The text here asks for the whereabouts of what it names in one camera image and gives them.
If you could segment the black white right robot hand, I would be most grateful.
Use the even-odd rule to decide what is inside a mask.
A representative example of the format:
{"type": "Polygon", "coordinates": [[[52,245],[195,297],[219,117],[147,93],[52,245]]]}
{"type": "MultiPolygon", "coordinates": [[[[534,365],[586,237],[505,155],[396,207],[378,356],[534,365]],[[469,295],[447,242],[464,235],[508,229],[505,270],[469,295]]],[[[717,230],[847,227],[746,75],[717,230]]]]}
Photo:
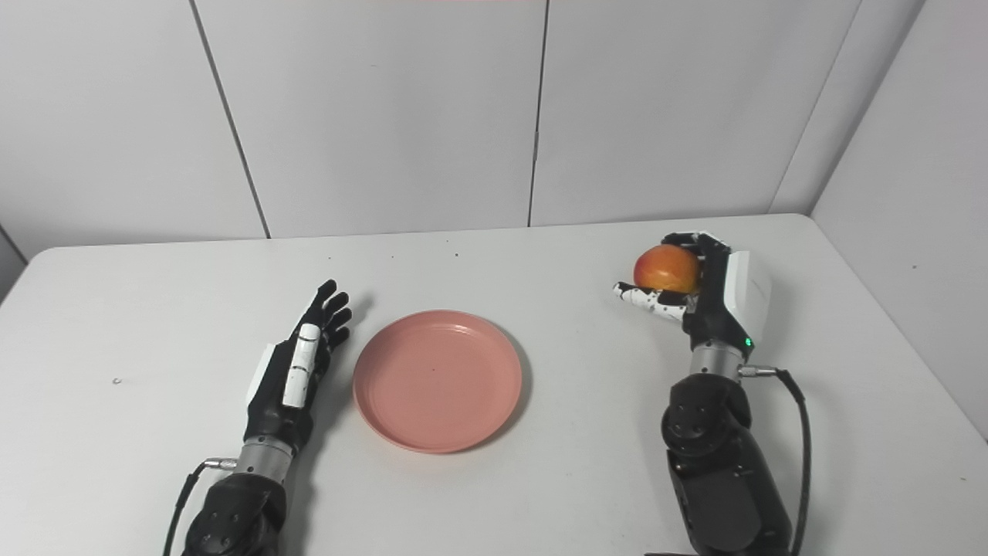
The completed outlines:
{"type": "Polygon", "coordinates": [[[689,337],[689,345],[725,344],[737,351],[742,362],[750,359],[763,338],[772,281],[768,269],[752,251],[736,250],[705,231],[673,232],[659,247],[687,256],[694,267],[689,291],[676,287],[645,287],[617,282],[613,292],[633,307],[677,321],[689,337]]]}

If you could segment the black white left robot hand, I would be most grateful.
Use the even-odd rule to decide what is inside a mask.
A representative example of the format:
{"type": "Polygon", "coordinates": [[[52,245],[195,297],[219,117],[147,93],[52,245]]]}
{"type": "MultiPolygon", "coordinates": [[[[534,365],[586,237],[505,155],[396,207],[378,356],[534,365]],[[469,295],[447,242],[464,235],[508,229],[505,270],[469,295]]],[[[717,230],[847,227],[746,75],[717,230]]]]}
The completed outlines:
{"type": "Polygon", "coordinates": [[[349,300],[335,280],[324,282],[289,337],[262,353],[255,387],[247,405],[244,440],[269,436],[292,447],[296,453],[310,442],[317,389],[329,370],[333,353],[350,336],[348,324],[352,310],[348,307],[349,300]],[[314,332],[315,346],[312,366],[306,374],[306,391],[300,406],[296,407],[285,404],[285,391],[302,330],[314,332]]]}

